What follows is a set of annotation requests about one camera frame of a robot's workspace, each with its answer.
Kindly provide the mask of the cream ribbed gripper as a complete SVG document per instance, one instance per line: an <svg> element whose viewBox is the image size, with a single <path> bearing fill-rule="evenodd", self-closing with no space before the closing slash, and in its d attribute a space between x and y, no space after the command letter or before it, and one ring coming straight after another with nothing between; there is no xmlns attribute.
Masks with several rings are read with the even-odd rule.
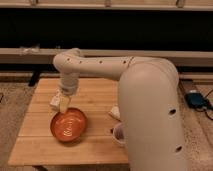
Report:
<svg viewBox="0 0 213 171"><path fill-rule="evenodd" d="M79 83L78 79L78 73L60 74L59 89L60 92L63 94L60 97L59 104L59 109L61 113L65 113L69 107L71 101L71 98L69 96L73 96L77 92Z"/></svg>

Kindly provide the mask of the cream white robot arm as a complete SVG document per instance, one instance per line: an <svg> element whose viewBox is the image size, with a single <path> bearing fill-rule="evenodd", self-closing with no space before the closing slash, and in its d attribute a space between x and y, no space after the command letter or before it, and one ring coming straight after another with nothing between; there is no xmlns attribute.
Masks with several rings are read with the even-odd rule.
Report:
<svg viewBox="0 0 213 171"><path fill-rule="evenodd" d="M78 48L53 58L60 91L73 95L78 75L118 82L118 108L131 171L188 171L178 103L179 75L163 58L85 58Z"/></svg>

